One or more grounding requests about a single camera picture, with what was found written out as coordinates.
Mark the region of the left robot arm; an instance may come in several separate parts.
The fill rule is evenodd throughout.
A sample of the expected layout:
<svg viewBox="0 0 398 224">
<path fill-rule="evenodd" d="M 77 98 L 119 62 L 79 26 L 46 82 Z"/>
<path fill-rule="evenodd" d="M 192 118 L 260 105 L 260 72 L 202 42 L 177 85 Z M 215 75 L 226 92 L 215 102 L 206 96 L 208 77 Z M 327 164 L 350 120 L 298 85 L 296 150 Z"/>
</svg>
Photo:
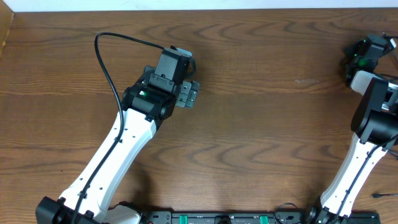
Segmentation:
<svg viewBox="0 0 398 224">
<path fill-rule="evenodd" d="M 188 81 L 195 69 L 192 53 L 169 47 L 156 67 L 146 66 L 127 88 L 107 137 L 78 178 L 58 200 L 44 197 L 37 223 L 139 223 L 141 214 L 127 205 L 110 207 L 116 189 L 141 149 L 176 106 L 192 108 L 199 84 Z"/>
</svg>

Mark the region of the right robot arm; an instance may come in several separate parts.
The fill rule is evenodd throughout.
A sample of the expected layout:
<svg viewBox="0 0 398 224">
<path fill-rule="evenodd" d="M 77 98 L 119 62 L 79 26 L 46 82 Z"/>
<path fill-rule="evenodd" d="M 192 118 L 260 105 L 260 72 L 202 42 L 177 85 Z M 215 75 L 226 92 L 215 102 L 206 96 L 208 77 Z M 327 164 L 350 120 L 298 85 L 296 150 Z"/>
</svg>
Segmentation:
<svg viewBox="0 0 398 224">
<path fill-rule="evenodd" d="M 351 121 L 348 153 L 302 223 L 380 223 L 378 214 L 352 208 L 375 165 L 397 145 L 397 78 L 375 72 L 379 59 L 396 47 L 394 36 L 369 34 L 344 49 L 345 83 L 362 99 Z"/>
</svg>

